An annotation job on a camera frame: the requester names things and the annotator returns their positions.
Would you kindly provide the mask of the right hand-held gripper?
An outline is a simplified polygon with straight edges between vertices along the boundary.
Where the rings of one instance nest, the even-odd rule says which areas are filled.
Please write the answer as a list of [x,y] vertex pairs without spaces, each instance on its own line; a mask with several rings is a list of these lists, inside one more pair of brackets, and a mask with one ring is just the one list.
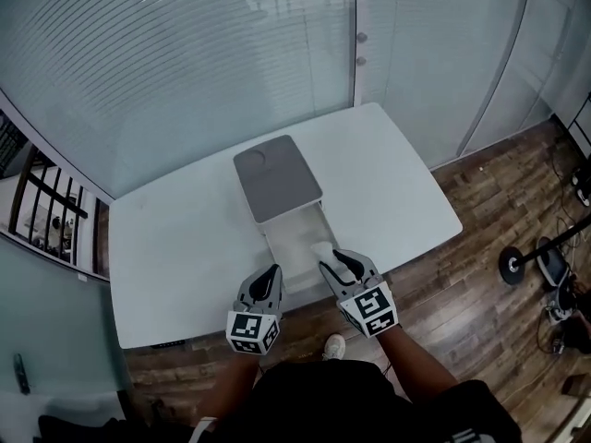
[[336,259],[345,265],[363,286],[372,286],[353,296],[355,281],[343,279],[331,266],[320,261],[322,277],[337,300],[345,319],[367,338],[399,324],[392,291],[382,280],[373,261],[360,253],[346,249],[333,249]]

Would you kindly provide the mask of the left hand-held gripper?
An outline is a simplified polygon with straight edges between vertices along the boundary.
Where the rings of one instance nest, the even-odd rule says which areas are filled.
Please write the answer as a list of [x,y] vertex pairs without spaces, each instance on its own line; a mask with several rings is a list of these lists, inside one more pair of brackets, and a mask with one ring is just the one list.
[[259,269],[242,282],[225,329],[235,352],[269,352],[280,333],[282,288],[283,273],[278,264]]

